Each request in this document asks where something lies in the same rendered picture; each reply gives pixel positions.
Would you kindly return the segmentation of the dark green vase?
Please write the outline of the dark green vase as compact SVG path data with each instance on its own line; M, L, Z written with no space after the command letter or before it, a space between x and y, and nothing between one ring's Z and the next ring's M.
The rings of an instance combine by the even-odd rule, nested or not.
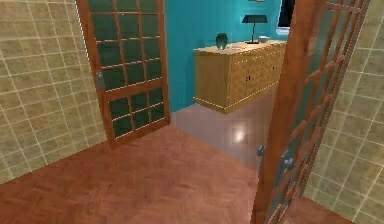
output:
M226 33L218 33L216 35L216 47L219 50L224 50L228 44L228 36Z

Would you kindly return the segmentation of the light wooden sideboard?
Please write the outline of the light wooden sideboard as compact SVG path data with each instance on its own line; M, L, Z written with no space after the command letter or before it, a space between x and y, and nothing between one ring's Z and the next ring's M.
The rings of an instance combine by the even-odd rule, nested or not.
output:
M278 84L285 47L285 41L271 40L195 49L193 99L222 114L233 112Z

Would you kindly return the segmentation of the wooden glass-paned room door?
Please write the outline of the wooden glass-paned room door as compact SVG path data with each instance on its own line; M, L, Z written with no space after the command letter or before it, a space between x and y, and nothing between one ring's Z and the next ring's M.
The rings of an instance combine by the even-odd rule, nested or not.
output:
M169 125L164 0L74 2L109 146Z
M371 0L296 0L250 224L283 224L299 202ZM288 150L291 170L280 172Z

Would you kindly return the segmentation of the dark window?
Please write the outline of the dark window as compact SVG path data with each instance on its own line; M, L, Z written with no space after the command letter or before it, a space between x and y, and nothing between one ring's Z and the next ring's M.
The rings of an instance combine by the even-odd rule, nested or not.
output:
M289 28L294 11L295 0L282 0L278 20L279 28Z

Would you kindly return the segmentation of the black table lamp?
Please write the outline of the black table lamp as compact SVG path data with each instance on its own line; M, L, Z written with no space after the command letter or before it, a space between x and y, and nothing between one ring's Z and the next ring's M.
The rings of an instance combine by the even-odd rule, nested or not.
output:
M268 22L266 15L245 15L242 19L243 24L252 24L252 35L251 40L246 41L246 44L258 44L258 41L255 40L255 26L257 24L265 24Z

